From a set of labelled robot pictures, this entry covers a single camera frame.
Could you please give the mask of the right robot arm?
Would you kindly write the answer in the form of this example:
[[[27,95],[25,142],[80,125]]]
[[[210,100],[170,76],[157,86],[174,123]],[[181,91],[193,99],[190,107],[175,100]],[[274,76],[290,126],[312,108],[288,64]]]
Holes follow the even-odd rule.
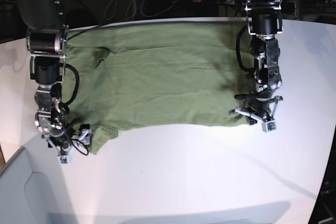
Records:
[[[91,129],[75,118],[68,122],[69,105],[79,89],[79,73],[66,63],[68,25],[64,23],[59,0],[14,0],[28,27],[26,48],[30,55],[29,77],[38,84],[35,127],[50,148],[55,148],[61,164],[70,162],[72,150],[91,144]]]

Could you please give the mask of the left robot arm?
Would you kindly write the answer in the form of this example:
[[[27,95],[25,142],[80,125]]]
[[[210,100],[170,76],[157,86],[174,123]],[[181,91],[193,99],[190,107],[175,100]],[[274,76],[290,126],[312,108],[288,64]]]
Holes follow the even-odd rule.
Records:
[[[246,25],[236,38],[236,58],[241,70],[253,79],[251,91],[235,95],[242,104],[230,114],[240,114],[247,118],[249,125],[262,124],[263,131],[268,133],[276,129],[275,111],[283,100],[275,92],[282,86],[279,70],[280,47],[277,34],[283,32],[281,18],[282,0],[245,0]],[[247,31],[251,36],[250,53],[254,65],[247,68],[243,65],[240,54],[240,40]]]

